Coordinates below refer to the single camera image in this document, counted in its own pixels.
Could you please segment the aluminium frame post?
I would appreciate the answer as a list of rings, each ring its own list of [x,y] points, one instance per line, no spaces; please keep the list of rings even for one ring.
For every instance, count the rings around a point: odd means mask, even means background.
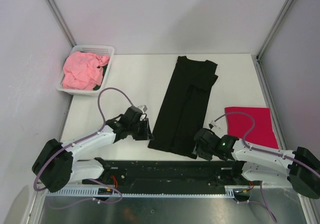
[[[71,47],[76,46],[76,41],[56,3],[55,0],[45,0],[45,2],[47,3],[50,11],[52,12],[58,26],[60,27],[63,35],[65,36],[66,40],[68,41],[68,43],[70,44]]]
[[[265,54],[266,50],[270,46],[272,40],[274,39],[275,35],[277,34],[278,30],[280,29],[282,23],[284,22],[285,18],[289,14],[290,10],[292,9],[296,0],[285,0],[284,4],[282,5],[275,21],[273,22],[271,29],[269,30],[265,40],[260,47],[256,58],[257,60],[261,60],[263,55]]]

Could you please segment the dark green garment in basket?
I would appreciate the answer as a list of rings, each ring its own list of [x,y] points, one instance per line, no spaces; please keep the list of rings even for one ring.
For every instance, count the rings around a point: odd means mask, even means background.
[[[105,78],[105,74],[106,74],[106,70],[107,68],[109,67],[109,64],[106,64],[105,66],[102,67],[102,81],[101,81],[101,84],[100,85],[96,85],[94,88],[93,88],[93,91],[97,91],[100,89],[101,85],[102,85],[102,82]]]

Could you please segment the black t-shirt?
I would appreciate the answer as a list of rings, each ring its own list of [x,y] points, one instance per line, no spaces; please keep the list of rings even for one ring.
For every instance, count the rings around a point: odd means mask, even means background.
[[[218,65],[179,56],[148,148],[196,159],[195,134],[203,127]]]

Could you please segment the folded magenta t-shirt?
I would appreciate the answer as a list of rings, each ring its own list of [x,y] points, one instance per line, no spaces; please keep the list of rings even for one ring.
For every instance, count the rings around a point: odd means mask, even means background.
[[[226,107],[227,134],[242,138],[247,134],[245,141],[264,147],[277,149],[278,143],[273,131],[271,112],[261,107]]]

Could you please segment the crumpled pink t-shirt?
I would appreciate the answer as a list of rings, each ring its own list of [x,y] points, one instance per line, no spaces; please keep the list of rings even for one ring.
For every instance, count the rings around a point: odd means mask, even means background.
[[[63,66],[63,88],[91,91],[101,86],[104,77],[103,70],[109,60],[108,55],[80,51],[72,53]]]

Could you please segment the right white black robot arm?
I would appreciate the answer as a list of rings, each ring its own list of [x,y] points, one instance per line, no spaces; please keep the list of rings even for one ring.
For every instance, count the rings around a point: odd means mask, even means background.
[[[260,181],[294,191],[310,199],[320,197],[320,161],[310,150],[280,150],[247,144],[234,136],[217,136],[212,130],[200,129],[194,136],[195,153],[202,159],[214,156],[234,161],[230,178],[242,185],[245,181]]]

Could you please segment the right aluminium frame post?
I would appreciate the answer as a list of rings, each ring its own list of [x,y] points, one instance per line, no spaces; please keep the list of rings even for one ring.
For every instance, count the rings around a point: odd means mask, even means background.
[[[275,21],[273,22],[271,29],[269,30],[265,40],[260,47],[256,58],[257,60],[261,60],[263,55],[265,54],[266,50],[270,46],[272,40],[274,39],[275,35],[277,34],[278,30],[280,29],[282,23],[284,22],[285,18],[289,14],[290,10],[292,9],[296,0],[285,0],[284,4],[282,5]]]

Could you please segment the left aluminium frame post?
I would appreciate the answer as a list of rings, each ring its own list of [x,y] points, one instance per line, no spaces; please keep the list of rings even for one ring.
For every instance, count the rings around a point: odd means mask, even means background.
[[[65,36],[66,40],[68,41],[68,43],[70,44],[71,47],[76,46],[76,41],[56,3],[55,0],[45,0],[45,2],[47,3],[50,11],[52,12],[58,26],[60,27],[63,35]]]

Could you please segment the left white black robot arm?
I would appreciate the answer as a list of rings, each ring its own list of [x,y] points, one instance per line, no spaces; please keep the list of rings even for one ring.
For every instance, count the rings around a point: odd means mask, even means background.
[[[131,106],[124,114],[106,120],[104,126],[78,140],[59,142],[47,141],[31,170],[36,178],[51,193],[67,184],[94,179],[100,184],[110,180],[110,166],[102,158],[82,161],[81,157],[90,151],[132,136],[136,141],[152,140],[147,107]]]

